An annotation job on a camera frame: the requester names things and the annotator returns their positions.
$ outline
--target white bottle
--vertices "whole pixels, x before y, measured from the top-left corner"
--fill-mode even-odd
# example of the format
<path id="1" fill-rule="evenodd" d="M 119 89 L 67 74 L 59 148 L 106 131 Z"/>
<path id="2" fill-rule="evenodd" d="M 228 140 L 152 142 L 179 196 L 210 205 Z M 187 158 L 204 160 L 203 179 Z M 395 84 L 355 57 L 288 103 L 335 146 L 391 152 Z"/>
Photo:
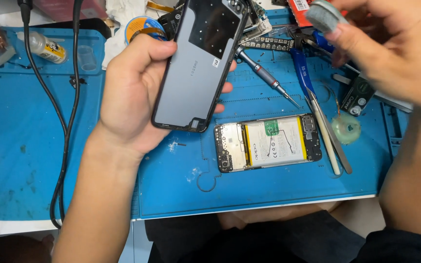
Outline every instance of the white bottle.
<path id="1" fill-rule="evenodd" d="M 24 32 L 18 32 L 17 38 L 24 41 Z M 61 64 L 68 58 L 66 49 L 38 32 L 29 34 L 29 44 L 32 53 L 53 63 Z"/>

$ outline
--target smartphone back cover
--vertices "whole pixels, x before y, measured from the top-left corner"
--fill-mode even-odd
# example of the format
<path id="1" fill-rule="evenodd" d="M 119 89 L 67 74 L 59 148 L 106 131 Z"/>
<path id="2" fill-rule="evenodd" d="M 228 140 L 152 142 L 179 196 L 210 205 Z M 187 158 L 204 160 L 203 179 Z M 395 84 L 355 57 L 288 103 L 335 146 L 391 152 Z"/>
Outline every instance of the smartphone back cover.
<path id="1" fill-rule="evenodd" d="M 152 121 L 172 129 L 204 131 L 233 60 L 248 7 L 237 14 L 228 0 L 189 0 Z"/>

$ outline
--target plastic cup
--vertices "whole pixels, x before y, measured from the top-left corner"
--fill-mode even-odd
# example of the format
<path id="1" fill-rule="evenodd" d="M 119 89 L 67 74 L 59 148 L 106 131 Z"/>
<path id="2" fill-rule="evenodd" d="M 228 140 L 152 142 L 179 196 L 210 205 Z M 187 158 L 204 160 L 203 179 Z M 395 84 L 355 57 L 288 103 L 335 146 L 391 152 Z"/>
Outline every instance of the plastic cup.
<path id="1" fill-rule="evenodd" d="M 94 50 L 89 46 L 79 46 L 77 48 L 77 59 L 80 68 L 84 71 L 92 71 L 97 68 Z"/>

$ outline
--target barcode label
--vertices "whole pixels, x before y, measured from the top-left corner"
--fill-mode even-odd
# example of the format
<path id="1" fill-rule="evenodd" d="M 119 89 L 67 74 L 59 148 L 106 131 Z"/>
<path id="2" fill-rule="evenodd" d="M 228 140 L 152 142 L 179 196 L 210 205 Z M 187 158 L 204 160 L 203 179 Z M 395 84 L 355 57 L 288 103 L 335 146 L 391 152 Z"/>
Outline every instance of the barcode label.
<path id="1" fill-rule="evenodd" d="M 214 62 L 212 63 L 212 66 L 219 67 L 219 63 L 220 63 L 220 60 L 218 60 L 217 58 L 214 58 Z"/>
<path id="2" fill-rule="evenodd" d="M 295 3 L 297 10 L 299 11 L 310 9 L 306 0 L 293 0 L 293 2 Z"/>

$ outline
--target right hand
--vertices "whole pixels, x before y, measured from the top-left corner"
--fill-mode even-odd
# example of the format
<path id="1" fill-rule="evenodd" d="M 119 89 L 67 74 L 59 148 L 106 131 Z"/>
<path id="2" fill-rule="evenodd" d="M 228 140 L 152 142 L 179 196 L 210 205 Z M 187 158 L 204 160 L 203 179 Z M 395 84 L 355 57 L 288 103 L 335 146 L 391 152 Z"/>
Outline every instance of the right hand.
<path id="1" fill-rule="evenodd" d="M 333 65 L 350 57 L 376 89 L 421 106 L 421 1 L 332 0 L 332 4 L 348 11 L 351 23 L 338 24 L 325 34 L 337 47 Z"/>

